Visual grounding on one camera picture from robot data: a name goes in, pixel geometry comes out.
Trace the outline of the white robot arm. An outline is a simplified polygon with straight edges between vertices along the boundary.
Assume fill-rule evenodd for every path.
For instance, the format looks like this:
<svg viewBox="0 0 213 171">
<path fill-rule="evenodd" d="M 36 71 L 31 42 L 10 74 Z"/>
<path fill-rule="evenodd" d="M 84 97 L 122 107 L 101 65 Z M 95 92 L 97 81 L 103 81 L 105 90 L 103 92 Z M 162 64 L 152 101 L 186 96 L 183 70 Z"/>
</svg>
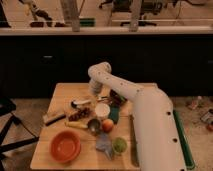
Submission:
<svg viewBox="0 0 213 171">
<path fill-rule="evenodd" d="M 155 86 L 143 86 L 111 74 L 108 62 L 90 66 L 93 95 L 106 85 L 132 102 L 133 126 L 141 171 L 187 171 L 173 116 L 173 103 Z"/>
</svg>

